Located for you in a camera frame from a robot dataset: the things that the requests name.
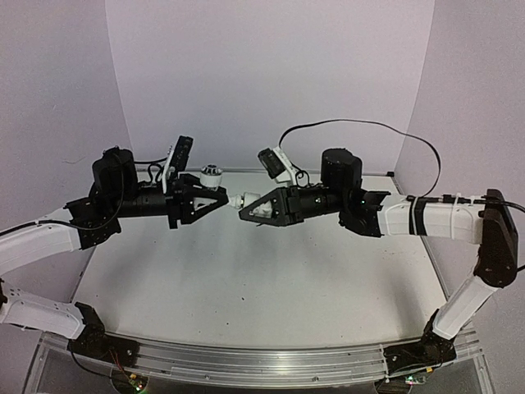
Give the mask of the white plastic water faucet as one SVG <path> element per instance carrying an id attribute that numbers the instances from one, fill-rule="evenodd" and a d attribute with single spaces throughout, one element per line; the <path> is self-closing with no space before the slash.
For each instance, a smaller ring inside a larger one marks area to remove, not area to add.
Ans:
<path id="1" fill-rule="evenodd" d="M 199 174 L 200 185 L 209 191 L 218 191 L 218 187 L 221 186 L 223 170 L 215 164 L 208 164 L 201 168 Z M 196 209 L 205 208 L 210 206 L 214 200 L 211 197 L 195 197 L 194 207 Z M 234 209 L 242 209 L 244 207 L 244 196 L 243 195 L 229 195 L 228 196 L 228 207 Z"/>

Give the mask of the white elbow pipe fitting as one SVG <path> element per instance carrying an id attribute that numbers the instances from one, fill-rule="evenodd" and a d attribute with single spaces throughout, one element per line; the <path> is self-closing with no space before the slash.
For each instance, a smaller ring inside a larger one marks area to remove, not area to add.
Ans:
<path id="1" fill-rule="evenodd" d="M 251 217 L 257 218 L 270 218 L 273 213 L 272 202 L 270 200 L 265 202 L 260 202 L 260 194 L 245 192 L 243 194 L 243 208 L 254 204 L 252 208 L 248 210 L 248 214 Z"/>

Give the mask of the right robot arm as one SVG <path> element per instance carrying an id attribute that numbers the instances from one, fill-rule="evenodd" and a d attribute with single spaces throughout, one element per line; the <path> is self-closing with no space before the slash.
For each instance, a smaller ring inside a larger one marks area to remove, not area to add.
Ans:
<path id="1" fill-rule="evenodd" d="M 279 148 L 264 149 L 258 159 L 278 187 L 262 197 L 245 199 L 239 211 L 243 221 L 288 227 L 336 213 L 344 229 L 360 236 L 424 236 L 477 245 L 472 274 L 430 317 L 421 338 L 383 350 L 391 374 L 454 360 L 459 331 L 518 275 L 518 231 L 511 204 L 499 190 L 472 197 L 365 190 L 362 161 L 347 149 L 322 153 L 320 182 L 314 186 L 299 184 L 299 171 Z"/>

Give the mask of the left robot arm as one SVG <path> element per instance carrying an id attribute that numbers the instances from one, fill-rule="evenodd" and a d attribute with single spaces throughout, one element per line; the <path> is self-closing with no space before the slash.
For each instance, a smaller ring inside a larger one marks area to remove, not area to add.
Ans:
<path id="1" fill-rule="evenodd" d="M 161 180 L 139 181 L 132 152 L 111 148 L 92 166 L 89 195 L 67 203 L 33 222 L 1 232 L 1 273 L 57 254 L 87 250 L 121 232 L 122 218 L 167 217 L 176 229 L 225 206 L 222 171 L 208 164 L 199 175 L 185 172 L 190 146 L 171 149 Z M 95 309 L 64 304 L 1 282 L 1 322 L 58 334 L 79 343 L 95 359 L 111 350 L 106 329 Z"/>

